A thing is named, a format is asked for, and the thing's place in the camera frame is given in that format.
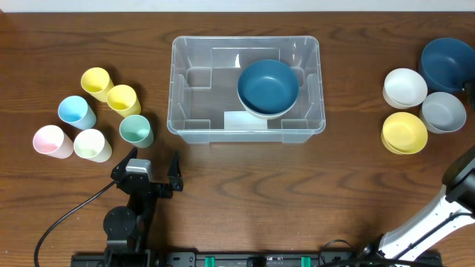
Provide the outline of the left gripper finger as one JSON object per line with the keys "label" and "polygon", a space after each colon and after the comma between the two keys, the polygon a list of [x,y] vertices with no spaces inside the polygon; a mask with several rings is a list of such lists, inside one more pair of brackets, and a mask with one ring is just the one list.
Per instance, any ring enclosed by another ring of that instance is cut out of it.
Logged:
{"label": "left gripper finger", "polygon": [[180,159],[178,152],[174,153],[167,177],[169,179],[169,185],[173,191],[183,190],[183,177],[180,171]]}
{"label": "left gripper finger", "polygon": [[128,153],[128,155],[122,159],[118,165],[116,165],[111,172],[111,178],[119,182],[122,179],[122,176],[126,173],[126,166],[130,159],[136,159],[138,154],[138,149],[137,148],[132,148],[131,151]]}

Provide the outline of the dark blue bowl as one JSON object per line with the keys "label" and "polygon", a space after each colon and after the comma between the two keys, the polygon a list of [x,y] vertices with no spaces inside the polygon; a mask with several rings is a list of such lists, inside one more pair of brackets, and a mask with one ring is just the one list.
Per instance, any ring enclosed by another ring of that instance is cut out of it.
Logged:
{"label": "dark blue bowl", "polygon": [[418,72],[430,90],[458,93],[474,79],[474,49],[458,39],[434,39],[422,50]]}
{"label": "dark blue bowl", "polygon": [[237,95],[253,111],[265,114],[286,110],[299,96],[298,77],[290,66],[273,59],[253,62],[240,75]]}

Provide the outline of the white small bowl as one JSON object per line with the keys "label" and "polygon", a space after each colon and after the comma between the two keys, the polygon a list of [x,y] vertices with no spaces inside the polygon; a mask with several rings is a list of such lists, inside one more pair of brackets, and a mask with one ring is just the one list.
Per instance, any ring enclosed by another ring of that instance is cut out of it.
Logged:
{"label": "white small bowl", "polygon": [[423,103],[428,95],[428,86],[416,71],[397,68],[385,77],[382,95],[393,108],[408,109]]}

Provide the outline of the yellow small bowl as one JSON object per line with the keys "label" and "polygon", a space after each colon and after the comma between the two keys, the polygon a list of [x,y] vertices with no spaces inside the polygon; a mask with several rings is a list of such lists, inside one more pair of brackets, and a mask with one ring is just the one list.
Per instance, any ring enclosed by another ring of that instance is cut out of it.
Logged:
{"label": "yellow small bowl", "polygon": [[385,119],[381,142],[394,154],[416,154],[426,146],[428,130],[419,117],[407,112],[396,112]]}

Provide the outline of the large beige bowl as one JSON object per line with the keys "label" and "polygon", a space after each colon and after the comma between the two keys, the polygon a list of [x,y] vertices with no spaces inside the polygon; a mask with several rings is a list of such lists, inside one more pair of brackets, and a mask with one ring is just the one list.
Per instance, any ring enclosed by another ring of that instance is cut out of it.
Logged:
{"label": "large beige bowl", "polygon": [[297,101],[294,101],[286,110],[280,112],[280,113],[273,113],[273,114],[265,114],[265,113],[259,113],[257,111],[253,111],[251,108],[249,108],[247,105],[245,105],[244,101],[241,99],[240,96],[237,96],[239,98],[239,101],[240,103],[242,104],[242,106],[244,107],[244,109],[250,113],[251,115],[253,115],[254,117],[257,117],[259,119],[277,119],[281,116],[283,116],[285,113],[287,113],[288,111],[290,111],[294,105],[296,104]]}

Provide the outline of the clear plastic storage container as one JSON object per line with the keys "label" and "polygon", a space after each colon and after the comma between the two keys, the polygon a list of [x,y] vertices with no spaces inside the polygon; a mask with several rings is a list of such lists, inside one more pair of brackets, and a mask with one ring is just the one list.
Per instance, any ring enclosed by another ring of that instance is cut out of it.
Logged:
{"label": "clear plastic storage container", "polygon": [[[237,86],[251,63],[273,59],[294,70],[294,107],[266,130],[227,131],[226,111],[246,111]],[[326,126],[320,44],[313,36],[179,36],[172,43],[168,130],[188,144],[303,143]]]}

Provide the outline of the grey small bowl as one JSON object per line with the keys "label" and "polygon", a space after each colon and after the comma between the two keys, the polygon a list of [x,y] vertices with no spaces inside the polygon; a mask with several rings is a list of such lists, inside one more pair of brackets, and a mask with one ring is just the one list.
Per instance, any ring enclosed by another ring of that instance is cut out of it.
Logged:
{"label": "grey small bowl", "polygon": [[419,112],[426,128],[435,134],[460,130],[467,119],[465,106],[454,95],[435,92],[426,97]]}

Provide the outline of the cream white cup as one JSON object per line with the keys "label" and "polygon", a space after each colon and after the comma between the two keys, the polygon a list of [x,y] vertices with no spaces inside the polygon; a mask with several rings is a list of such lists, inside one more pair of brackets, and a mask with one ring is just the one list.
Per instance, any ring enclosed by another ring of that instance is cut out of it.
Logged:
{"label": "cream white cup", "polygon": [[73,142],[73,149],[77,156],[93,162],[106,162],[112,155],[111,145],[97,129],[81,131]]}

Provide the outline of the mint green cup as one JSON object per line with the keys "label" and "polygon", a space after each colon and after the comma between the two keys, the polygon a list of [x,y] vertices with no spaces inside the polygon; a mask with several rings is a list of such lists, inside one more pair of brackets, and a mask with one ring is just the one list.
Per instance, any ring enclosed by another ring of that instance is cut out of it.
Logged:
{"label": "mint green cup", "polygon": [[150,122],[142,115],[130,115],[119,125],[119,134],[126,141],[138,148],[150,147],[154,134]]}

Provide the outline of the yellow cup front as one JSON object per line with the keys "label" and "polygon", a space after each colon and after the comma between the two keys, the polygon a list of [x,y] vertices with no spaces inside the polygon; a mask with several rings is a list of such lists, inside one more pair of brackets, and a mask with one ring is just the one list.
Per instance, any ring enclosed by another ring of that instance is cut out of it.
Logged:
{"label": "yellow cup front", "polygon": [[108,106],[123,117],[141,113],[141,105],[136,91],[128,85],[117,85],[109,90]]}

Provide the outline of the yellow cup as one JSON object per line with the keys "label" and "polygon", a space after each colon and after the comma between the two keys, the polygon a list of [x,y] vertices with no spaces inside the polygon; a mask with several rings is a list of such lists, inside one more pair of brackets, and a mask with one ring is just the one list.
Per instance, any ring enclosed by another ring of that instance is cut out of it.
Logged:
{"label": "yellow cup", "polygon": [[128,85],[117,85],[109,90],[108,106],[123,117],[141,113],[141,105],[136,91]]}
{"label": "yellow cup", "polygon": [[109,73],[101,67],[86,70],[81,77],[82,88],[101,102],[107,102],[108,92],[114,86]]}

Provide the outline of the light blue cup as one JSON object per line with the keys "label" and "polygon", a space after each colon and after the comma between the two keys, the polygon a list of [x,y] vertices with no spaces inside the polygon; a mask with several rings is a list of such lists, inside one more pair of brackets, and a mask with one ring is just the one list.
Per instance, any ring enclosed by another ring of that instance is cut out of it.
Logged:
{"label": "light blue cup", "polygon": [[59,118],[80,130],[90,129],[96,124],[96,115],[81,96],[69,96],[58,107]]}

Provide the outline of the pink cup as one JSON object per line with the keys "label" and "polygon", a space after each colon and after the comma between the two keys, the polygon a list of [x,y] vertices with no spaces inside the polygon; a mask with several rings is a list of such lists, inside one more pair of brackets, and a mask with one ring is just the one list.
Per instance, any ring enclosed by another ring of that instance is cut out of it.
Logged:
{"label": "pink cup", "polygon": [[66,159],[73,154],[73,142],[56,125],[46,125],[35,133],[33,147],[36,152],[57,159]]}

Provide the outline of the yellow cup rear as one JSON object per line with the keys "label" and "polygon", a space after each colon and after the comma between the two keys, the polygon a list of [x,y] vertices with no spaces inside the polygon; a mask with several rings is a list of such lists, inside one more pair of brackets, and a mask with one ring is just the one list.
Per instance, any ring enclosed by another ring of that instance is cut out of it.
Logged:
{"label": "yellow cup rear", "polygon": [[101,102],[107,102],[108,92],[114,86],[109,73],[101,67],[86,70],[81,77],[82,88]]}

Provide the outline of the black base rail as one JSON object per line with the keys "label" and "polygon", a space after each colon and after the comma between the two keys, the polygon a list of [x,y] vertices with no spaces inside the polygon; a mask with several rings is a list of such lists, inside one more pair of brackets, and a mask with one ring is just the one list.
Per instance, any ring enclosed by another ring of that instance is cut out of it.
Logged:
{"label": "black base rail", "polygon": [[147,251],[141,254],[77,254],[73,267],[150,266],[150,267],[319,267],[319,266],[394,266],[386,259],[358,259],[350,251],[322,251],[317,254],[195,254],[174,252],[166,256]]}

